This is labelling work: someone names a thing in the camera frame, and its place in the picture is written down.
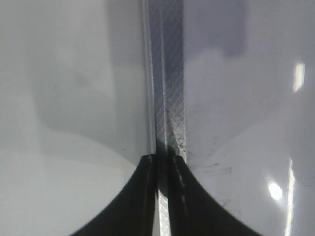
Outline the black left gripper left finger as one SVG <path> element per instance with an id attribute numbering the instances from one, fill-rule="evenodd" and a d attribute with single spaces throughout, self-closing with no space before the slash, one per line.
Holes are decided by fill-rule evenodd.
<path id="1" fill-rule="evenodd" d="M 156 157 L 141 157 L 133 175 L 112 202 L 74 236 L 151 236 L 157 188 Z"/>

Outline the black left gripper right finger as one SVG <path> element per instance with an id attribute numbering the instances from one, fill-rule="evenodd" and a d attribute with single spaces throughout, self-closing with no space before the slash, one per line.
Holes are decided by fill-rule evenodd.
<path id="1" fill-rule="evenodd" d="M 178 155 L 169 160 L 168 194 L 173 236 L 246 235 L 246 227 L 205 191 Z"/>

